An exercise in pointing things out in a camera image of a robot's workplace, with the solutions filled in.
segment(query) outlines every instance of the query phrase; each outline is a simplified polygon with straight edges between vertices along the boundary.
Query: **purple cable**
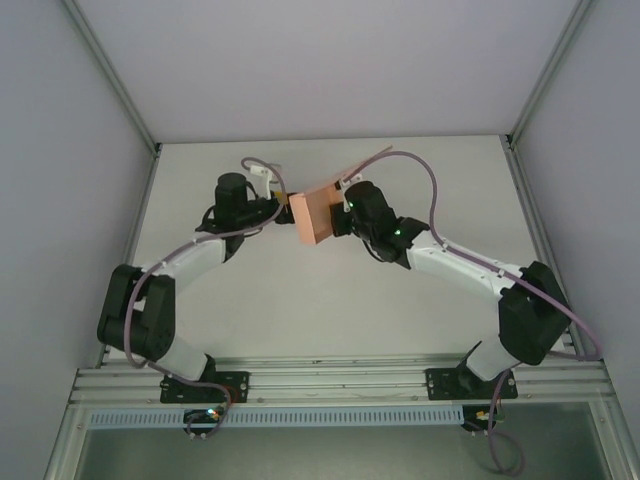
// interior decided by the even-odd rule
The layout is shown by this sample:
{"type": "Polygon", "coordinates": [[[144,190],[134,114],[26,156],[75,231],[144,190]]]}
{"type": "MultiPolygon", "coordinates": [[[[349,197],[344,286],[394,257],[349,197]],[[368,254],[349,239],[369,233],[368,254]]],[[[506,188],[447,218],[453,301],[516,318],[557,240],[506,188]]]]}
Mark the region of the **purple cable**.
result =
{"type": "MultiPolygon", "coordinates": [[[[431,166],[425,162],[422,158],[420,158],[419,156],[410,153],[410,152],[404,152],[404,151],[391,151],[391,152],[382,152],[379,153],[377,155],[374,155],[373,157],[371,157],[370,159],[366,160],[365,162],[363,162],[358,168],[356,168],[353,172],[351,172],[349,175],[347,175],[345,177],[345,180],[351,180],[354,176],[356,176],[358,173],[360,173],[362,170],[364,170],[365,168],[367,168],[369,165],[371,165],[374,162],[377,162],[378,160],[381,160],[383,158],[386,157],[393,157],[393,156],[401,156],[401,157],[408,157],[411,158],[413,160],[415,160],[416,162],[418,162],[420,165],[422,165],[425,170],[427,171],[427,173],[429,174],[429,177],[431,178],[431,185],[433,187],[433,193],[431,196],[431,207],[429,208],[429,226],[431,228],[431,234],[433,235],[433,238],[435,238],[436,242],[438,242],[440,244],[441,247],[443,247],[445,250],[450,251],[451,253],[453,253],[454,255],[457,255],[458,257],[461,257],[465,260],[468,260],[472,263],[475,263],[476,265],[479,265],[482,268],[486,268],[487,270],[494,272],[494,273],[501,273],[500,272],[500,268],[496,267],[495,265],[488,263],[486,261],[484,261],[481,258],[477,258],[474,255],[471,255],[469,253],[463,252],[455,247],[452,247],[450,245],[446,245],[444,239],[438,234],[436,227],[435,227],[435,214],[436,214],[436,202],[438,200],[438,182],[436,180],[436,175],[433,172],[433,169],[431,168],[431,166]]],[[[570,358],[570,359],[575,359],[575,360],[580,360],[580,361],[584,361],[584,360],[600,360],[602,358],[602,344],[600,343],[600,340],[597,338],[596,334],[593,332],[593,330],[591,330],[591,328],[581,319],[579,318],[575,313],[573,313],[571,310],[569,310],[567,307],[565,307],[562,303],[560,303],[559,301],[557,301],[555,298],[551,297],[550,295],[546,294],[545,292],[543,292],[542,290],[540,290],[539,288],[535,287],[534,285],[531,285],[529,282],[522,280],[520,277],[505,271],[504,273],[502,273],[505,277],[507,277],[509,280],[517,283],[518,285],[524,287],[525,289],[529,290],[531,293],[533,293],[534,295],[536,295],[537,297],[543,299],[544,301],[546,301],[547,303],[549,303],[550,305],[552,305],[553,307],[557,308],[558,310],[560,310],[563,314],[565,314],[567,317],[569,317],[571,319],[571,321],[573,321],[588,337],[589,340],[591,340],[591,343],[593,344],[594,348],[595,348],[595,352],[592,354],[586,354],[586,355],[573,355],[570,353],[563,353],[563,352],[550,352],[551,355],[557,356],[557,357],[562,357],[562,358],[570,358]]],[[[496,467],[498,468],[498,470],[500,471],[500,473],[503,473],[505,475],[509,475],[512,477],[516,477],[518,475],[520,475],[526,466],[526,459],[524,456],[524,451],[522,449],[522,446],[520,445],[520,442],[518,442],[518,440],[516,440],[513,436],[509,435],[508,433],[505,432],[498,432],[495,431],[493,429],[493,412],[496,409],[496,405],[498,404],[498,397],[500,396],[500,389],[502,388],[502,384],[504,383],[504,380],[507,378],[507,376],[509,375],[509,371],[505,370],[504,372],[502,372],[502,375],[500,376],[500,379],[498,380],[498,383],[496,384],[496,388],[493,392],[493,398],[491,399],[491,405],[489,407],[489,427],[487,430],[487,435],[488,435],[488,439],[489,439],[489,450],[491,452],[491,457],[493,458],[493,462],[495,463],[496,467]],[[520,465],[515,468],[515,469],[505,469],[502,464],[500,463],[500,460],[498,459],[498,454],[496,452],[496,448],[495,448],[495,437],[494,435],[498,435],[501,436],[503,438],[506,438],[508,440],[510,440],[513,444],[515,444],[515,446],[517,447],[517,449],[520,452],[520,465]]]]}
{"type": "MultiPolygon", "coordinates": [[[[249,162],[257,163],[257,164],[262,165],[263,167],[268,168],[269,170],[271,170],[273,172],[273,174],[275,175],[275,177],[278,179],[278,183],[280,184],[280,190],[282,191],[282,198],[283,199],[287,198],[287,191],[285,189],[284,180],[282,179],[282,176],[280,175],[280,173],[275,168],[272,168],[269,163],[267,163],[267,162],[265,162],[263,160],[260,160],[259,158],[254,158],[254,157],[243,158],[242,161],[240,162],[240,165],[245,170],[248,170],[249,169],[249,166],[248,166],[249,162]]],[[[151,275],[153,275],[154,272],[156,272],[160,267],[162,267],[163,264],[165,264],[167,262],[170,262],[171,260],[173,260],[178,255],[180,255],[180,254],[192,249],[196,245],[199,245],[199,244],[202,244],[202,243],[205,243],[205,242],[209,242],[211,240],[216,240],[216,239],[219,239],[219,238],[235,237],[237,235],[244,235],[246,233],[253,233],[255,230],[263,228],[264,226],[266,226],[269,223],[271,223],[272,221],[274,221],[276,219],[276,217],[280,214],[280,212],[282,211],[283,208],[284,208],[284,204],[281,201],[280,204],[278,205],[278,209],[276,210],[276,212],[271,217],[269,217],[267,220],[265,220],[261,224],[256,225],[254,227],[243,228],[243,229],[237,230],[235,232],[225,232],[225,233],[219,233],[219,234],[218,233],[213,233],[211,235],[205,235],[203,237],[198,238],[197,240],[193,240],[191,242],[185,243],[184,245],[176,248],[173,252],[171,252],[169,255],[164,257],[158,263],[156,263],[155,265],[151,266],[140,277],[138,282],[133,287],[133,291],[131,292],[131,297],[129,298],[129,303],[127,304],[127,311],[126,311],[125,320],[124,320],[124,354],[127,357],[127,360],[129,361],[129,363],[134,368],[143,368],[143,367],[149,365],[149,367],[151,367],[151,368],[153,368],[153,369],[155,369],[155,370],[157,370],[160,373],[163,373],[165,375],[170,375],[172,378],[175,378],[176,380],[178,380],[181,383],[184,383],[185,385],[189,385],[189,386],[192,386],[192,387],[215,388],[216,390],[220,390],[221,392],[223,392],[225,394],[225,397],[227,399],[227,405],[231,406],[231,396],[229,395],[229,391],[226,388],[224,388],[222,385],[218,385],[216,383],[207,383],[207,382],[194,382],[192,380],[188,380],[186,378],[183,378],[183,377],[181,377],[179,375],[174,375],[171,372],[165,370],[164,368],[160,367],[159,365],[156,365],[153,362],[148,362],[146,360],[143,361],[143,362],[137,362],[135,360],[135,358],[133,358],[133,352],[131,351],[131,323],[133,321],[134,306],[135,306],[135,303],[136,303],[136,299],[140,295],[140,290],[142,289],[142,287],[145,284],[145,282],[149,279],[149,277],[151,277],[151,275]]],[[[209,436],[213,435],[220,428],[220,426],[222,425],[222,422],[224,421],[224,419],[227,416],[227,412],[228,411],[229,411],[229,408],[225,409],[225,413],[222,415],[222,417],[220,418],[220,420],[216,424],[216,426],[213,428],[213,430],[211,430],[209,433],[207,433],[206,438],[208,438],[209,436]]]]}
{"type": "Polygon", "coordinates": [[[218,428],[218,425],[220,425],[219,421],[218,421],[218,423],[216,423],[214,425],[213,429],[209,430],[207,433],[204,434],[204,437],[202,436],[202,434],[200,434],[200,437],[198,437],[198,436],[196,436],[195,433],[193,433],[191,431],[191,427],[193,427],[193,422],[195,422],[199,418],[207,418],[207,417],[208,417],[208,415],[205,414],[205,413],[200,413],[200,414],[197,414],[197,415],[191,415],[189,417],[189,420],[187,421],[187,426],[186,426],[185,430],[187,431],[187,435],[189,435],[191,440],[193,440],[194,438],[201,438],[202,440],[206,440],[211,435],[213,435],[214,431],[216,431],[216,429],[218,428]]]}
{"type": "MultiPolygon", "coordinates": [[[[364,170],[366,167],[368,167],[372,163],[377,162],[378,160],[381,160],[383,158],[392,157],[392,156],[409,157],[415,160],[416,162],[418,162],[427,170],[427,173],[431,178],[431,185],[433,186],[433,194],[431,196],[431,207],[429,208],[429,227],[431,228],[431,234],[433,235],[433,238],[435,238],[436,242],[438,242],[440,246],[443,247],[445,250],[450,251],[451,253],[453,253],[454,255],[457,255],[458,257],[464,258],[465,260],[475,263],[476,265],[482,268],[486,268],[491,272],[500,273],[501,269],[499,267],[496,267],[495,265],[488,263],[482,260],[481,258],[477,258],[471,254],[458,250],[455,247],[446,245],[444,239],[438,234],[435,227],[436,202],[438,200],[438,182],[436,180],[436,175],[433,172],[433,169],[429,166],[427,162],[425,162],[419,156],[410,152],[403,152],[403,151],[382,152],[363,162],[358,168],[356,168],[353,172],[347,175],[345,180],[347,181],[351,180],[354,176],[356,176],[358,173],[360,173],[362,170],[364,170]]],[[[576,360],[600,360],[602,358],[602,344],[600,343],[600,340],[598,340],[593,330],[591,330],[591,328],[581,318],[579,318],[575,313],[573,313],[571,310],[569,310],[567,307],[565,307],[562,303],[557,301],[555,298],[547,295],[545,292],[543,292],[539,288],[536,288],[535,286],[531,285],[529,282],[522,280],[520,277],[512,274],[511,272],[505,271],[503,275],[507,277],[509,280],[529,290],[534,295],[542,298],[544,301],[546,301],[553,307],[557,308],[563,314],[569,317],[571,321],[573,321],[587,335],[587,337],[589,337],[589,340],[591,340],[591,343],[593,343],[593,346],[595,348],[595,353],[587,354],[587,355],[572,355],[569,353],[562,353],[562,352],[552,352],[551,353],[552,355],[563,357],[563,358],[572,358],[576,360]]]]}

